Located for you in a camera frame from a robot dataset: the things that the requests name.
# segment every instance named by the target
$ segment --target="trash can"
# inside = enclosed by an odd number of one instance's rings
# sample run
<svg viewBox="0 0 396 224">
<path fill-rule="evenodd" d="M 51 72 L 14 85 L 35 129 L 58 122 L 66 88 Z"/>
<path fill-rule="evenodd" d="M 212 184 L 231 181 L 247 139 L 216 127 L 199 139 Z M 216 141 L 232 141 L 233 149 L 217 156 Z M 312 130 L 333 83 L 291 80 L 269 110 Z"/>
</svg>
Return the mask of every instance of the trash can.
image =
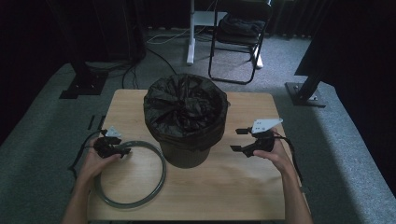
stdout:
<svg viewBox="0 0 396 224">
<path fill-rule="evenodd" d="M 224 134 L 227 95 L 208 78 L 190 74 L 161 78 L 148 88 L 143 107 L 148 130 L 176 167 L 204 162 Z"/>
</svg>

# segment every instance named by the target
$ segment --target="forearm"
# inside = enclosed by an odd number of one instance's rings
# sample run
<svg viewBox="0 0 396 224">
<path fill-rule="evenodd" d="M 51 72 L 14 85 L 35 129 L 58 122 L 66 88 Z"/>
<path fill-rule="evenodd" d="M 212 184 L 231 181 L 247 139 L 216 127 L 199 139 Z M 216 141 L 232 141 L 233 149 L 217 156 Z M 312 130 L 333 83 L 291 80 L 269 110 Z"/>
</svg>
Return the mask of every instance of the forearm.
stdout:
<svg viewBox="0 0 396 224">
<path fill-rule="evenodd" d="M 286 223 L 313 223 L 292 165 L 286 167 L 285 171 L 282 172 L 282 182 L 285 195 Z"/>
<path fill-rule="evenodd" d="M 63 224 L 73 223 L 87 223 L 87 206 L 88 196 L 90 192 L 90 183 L 77 182 L 73 190 L 72 197 L 67 205 Z"/>
</svg>

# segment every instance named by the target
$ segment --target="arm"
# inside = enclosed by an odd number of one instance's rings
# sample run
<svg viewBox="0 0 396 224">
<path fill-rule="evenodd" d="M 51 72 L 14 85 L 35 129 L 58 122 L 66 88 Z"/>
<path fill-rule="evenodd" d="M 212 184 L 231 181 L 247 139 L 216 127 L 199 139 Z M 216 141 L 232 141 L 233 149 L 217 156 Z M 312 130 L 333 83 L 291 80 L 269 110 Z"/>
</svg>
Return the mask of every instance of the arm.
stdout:
<svg viewBox="0 0 396 224">
<path fill-rule="evenodd" d="M 120 155 L 102 159 L 93 149 L 94 141 L 90 143 L 88 155 L 82 164 L 79 176 L 73 189 L 72 197 L 66 207 L 63 224 L 67 223 L 87 223 L 88 196 L 93 183 L 93 178 L 99 175 L 102 170 L 111 162 L 116 161 Z"/>
<path fill-rule="evenodd" d="M 303 194 L 300 192 L 300 185 L 294 166 L 280 140 L 275 140 L 274 148 L 271 152 L 255 150 L 253 154 L 270 160 L 282 175 L 286 223 L 314 223 Z"/>
</svg>

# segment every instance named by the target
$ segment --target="chair backrest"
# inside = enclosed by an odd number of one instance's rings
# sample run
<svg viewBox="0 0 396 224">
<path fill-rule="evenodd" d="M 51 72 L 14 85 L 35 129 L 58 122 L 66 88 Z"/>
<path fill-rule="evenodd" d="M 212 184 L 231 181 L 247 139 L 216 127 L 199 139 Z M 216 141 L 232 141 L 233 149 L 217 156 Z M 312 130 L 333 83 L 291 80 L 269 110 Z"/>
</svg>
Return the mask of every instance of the chair backrest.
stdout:
<svg viewBox="0 0 396 224">
<path fill-rule="evenodd" d="M 271 19 L 273 10 L 266 0 L 218 0 L 216 11 L 223 11 L 238 18 L 258 21 Z"/>
</svg>

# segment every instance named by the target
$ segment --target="table top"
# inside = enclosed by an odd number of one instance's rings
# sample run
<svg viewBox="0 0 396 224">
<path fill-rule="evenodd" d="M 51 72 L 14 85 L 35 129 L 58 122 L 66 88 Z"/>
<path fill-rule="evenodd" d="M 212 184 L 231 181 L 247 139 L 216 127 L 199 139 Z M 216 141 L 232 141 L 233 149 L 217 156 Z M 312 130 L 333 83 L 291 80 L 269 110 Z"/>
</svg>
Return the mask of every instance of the table top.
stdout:
<svg viewBox="0 0 396 224">
<path fill-rule="evenodd" d="M 114 126 L 122 142 L 147 141 L 160 148 L 146 127 L 144 90 L 118 90 L 108 109 L 103 128 Z M 268 160 L 247 158 L 230 146 L 246 146 L 255 139 L 235 129 L 251 127 L 254 119 L 279 118 L 268 93 L 226 92 L 230 107 L 225 132 L 200 165 L 182 169 L 167 163 L 167 176 L 159 194 L 132 209 L 107 205 L 93 190 L 89 220 L 267 220 L 284 219 L 285 205 L 279 171 Z M 284 134 L 281 124 L 276 125 Z M 290 155 L 289 146 L 282 142 Z M 132 155 L 102 172 L 106 196 L 119 203 L 133 203 L 150 194 L 161 179 L 158 156 L 133 147 Z"/>
</svg>

